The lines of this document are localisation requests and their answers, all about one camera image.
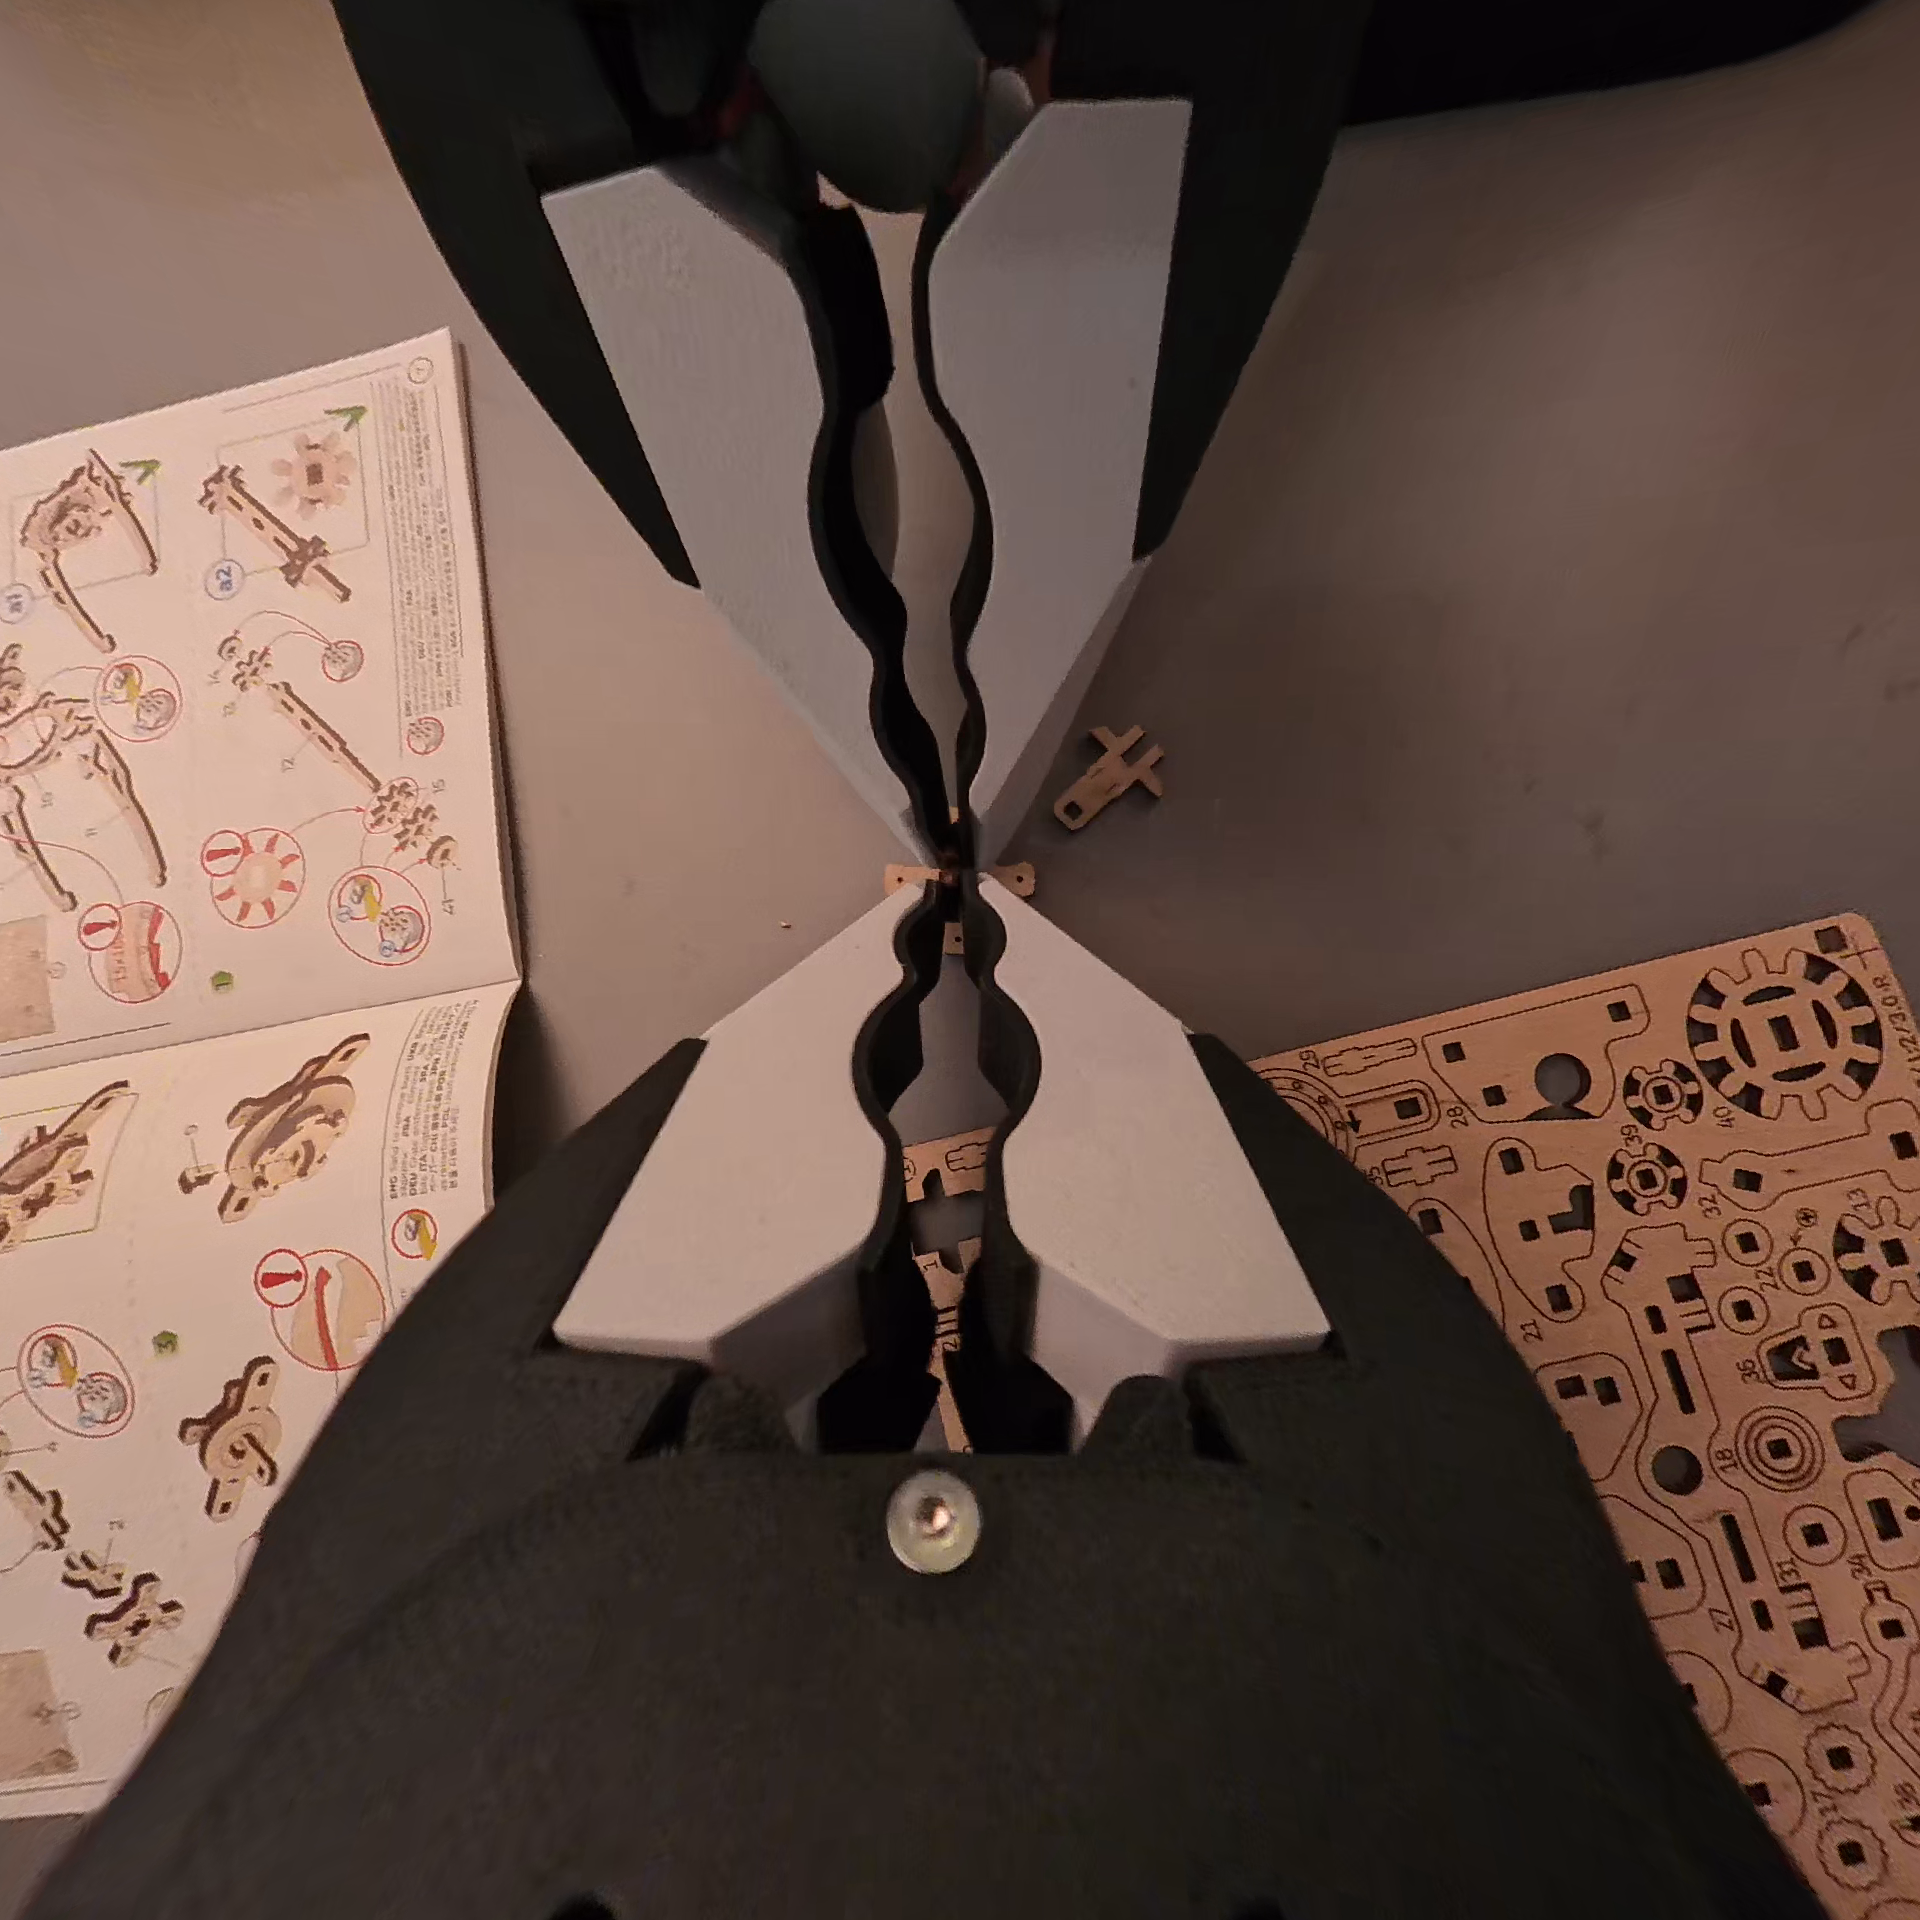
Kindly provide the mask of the illustrated instruction booklet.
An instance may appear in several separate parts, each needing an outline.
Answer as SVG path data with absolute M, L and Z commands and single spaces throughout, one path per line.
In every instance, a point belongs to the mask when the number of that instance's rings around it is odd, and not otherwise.
M 450 334 L 2 452 L 2 1819 L 486 1215 L 514 992 Z

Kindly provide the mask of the wooden x-shaped part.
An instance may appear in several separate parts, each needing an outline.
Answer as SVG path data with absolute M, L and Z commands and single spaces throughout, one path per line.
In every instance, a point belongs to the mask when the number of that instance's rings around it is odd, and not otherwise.
M 1038 872 L 1030 862 L 1011 862 L 990 870 L 996 883 L 1002 883 L 1014 897 L 1030 897 L 1038 893 Z M 891 862 L 881 870 L 881 896 L 891 897 L 901 887 L 922 887 L 927 883 L 944 883 L 946 870 L 936 865 L 905 865 Z M 966 933 L 960 911 L 946 913 L 944 922 L 944 958 L 962 958 Z

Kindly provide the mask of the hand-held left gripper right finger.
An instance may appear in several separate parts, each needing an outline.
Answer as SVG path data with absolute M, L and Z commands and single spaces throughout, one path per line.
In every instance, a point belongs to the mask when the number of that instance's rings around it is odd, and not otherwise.
M 962 933 L 1002 1097 L 960 1306 L 973 1453 L 1066 1453 L 1134 1377 L 1322 1350 L 1198 1036 L 996 878 Z

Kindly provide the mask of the laser-cut wooden parts sheet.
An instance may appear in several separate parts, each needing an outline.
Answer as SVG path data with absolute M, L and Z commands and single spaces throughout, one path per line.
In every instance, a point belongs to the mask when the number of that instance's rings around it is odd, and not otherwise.
M 917 1916 L 1915 1916 L 1915 1018 L 1839 913 L 1244 1065 L 1330 1314 L 962 1453 Z

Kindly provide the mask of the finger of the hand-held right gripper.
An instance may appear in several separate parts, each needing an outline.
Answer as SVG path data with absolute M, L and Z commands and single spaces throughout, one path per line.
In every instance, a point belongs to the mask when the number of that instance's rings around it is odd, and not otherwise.
M 976 860 L 1014 836 L 1144 575 L 1187 100 L 1038 108 L 930 256 L 930 374 L 983 482 Z
M 953 843 L 851 488 L 895 373 L 860 211 L 783 205 L 735 168 L 635 168 L 541 208 L 696 589 L 901 843 Z

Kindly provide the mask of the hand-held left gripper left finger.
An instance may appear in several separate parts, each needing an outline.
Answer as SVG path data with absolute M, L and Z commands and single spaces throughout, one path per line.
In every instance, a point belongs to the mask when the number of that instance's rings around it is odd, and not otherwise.
M 946 893 L 899 887 L 700 1043 L 558 1319 L 563 1350 L 696 1362 L 906 1453 L 940 1383 L 891 1107 L 925 1070 Z

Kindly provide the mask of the small wooden key-shaped part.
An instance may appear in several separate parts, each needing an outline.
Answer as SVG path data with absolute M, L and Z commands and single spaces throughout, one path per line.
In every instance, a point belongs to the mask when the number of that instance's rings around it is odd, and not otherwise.
M 1125 795 L 1162 800 L 1162 747 L 1144 741 L 1144 729 L 1112 730 L 1087 729 L 1095 743 L 1091 765 L 1055 798 L 1051 821 L 1066 834 L 1087 831 L 1104 811 Z

